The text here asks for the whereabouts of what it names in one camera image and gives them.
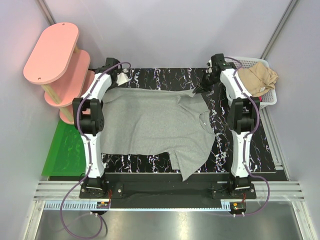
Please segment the grey t-shirt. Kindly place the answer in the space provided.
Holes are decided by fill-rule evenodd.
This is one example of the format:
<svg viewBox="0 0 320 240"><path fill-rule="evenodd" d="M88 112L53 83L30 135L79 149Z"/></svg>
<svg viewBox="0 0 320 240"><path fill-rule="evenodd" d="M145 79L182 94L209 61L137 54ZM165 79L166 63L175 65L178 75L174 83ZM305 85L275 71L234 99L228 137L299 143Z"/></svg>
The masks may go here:
<svg viewBox="0 0 320 240"><path fill-rule="evenodd" d="M168 153L171 167L180 171L184 181L208 160L216 135L201 94L114 88L102 102L104 154Z"/></svg>

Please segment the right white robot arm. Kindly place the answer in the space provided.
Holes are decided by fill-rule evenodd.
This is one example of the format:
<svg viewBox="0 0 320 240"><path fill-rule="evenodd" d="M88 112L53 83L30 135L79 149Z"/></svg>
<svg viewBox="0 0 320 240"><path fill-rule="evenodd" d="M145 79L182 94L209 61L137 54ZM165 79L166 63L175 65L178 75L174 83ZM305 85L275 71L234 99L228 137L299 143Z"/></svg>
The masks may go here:
<svg viewBox="0 0 320 240"><path fill-rule="evenodd" d="M241 82L235 61L230 58L230 62L227 62L222 53L213 55L193 93L209 92L214 84L222 83L231 98L227 125L233 138L233 160L226 191L236 199L251 187L250 144L252 135L260 124L260 99L253 97Z"/></svg>

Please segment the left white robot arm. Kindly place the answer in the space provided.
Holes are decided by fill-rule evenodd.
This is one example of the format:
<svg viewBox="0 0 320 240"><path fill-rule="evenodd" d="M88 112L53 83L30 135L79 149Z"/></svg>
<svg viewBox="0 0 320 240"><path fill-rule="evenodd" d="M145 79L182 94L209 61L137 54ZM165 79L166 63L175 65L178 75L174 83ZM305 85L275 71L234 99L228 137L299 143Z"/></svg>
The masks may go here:
<svg viewBox="0 0 320 240"><path fill-rule="evenodd" d="M72 101L73 122L81 136L85 154L80 190L92 197L103 198L108 193L101 151L101 134L105 125L103 96L122 84L119 77L124 73L124 64L116 58L106 58L104 66L91 71L93 79L88 89Z"/></svg>

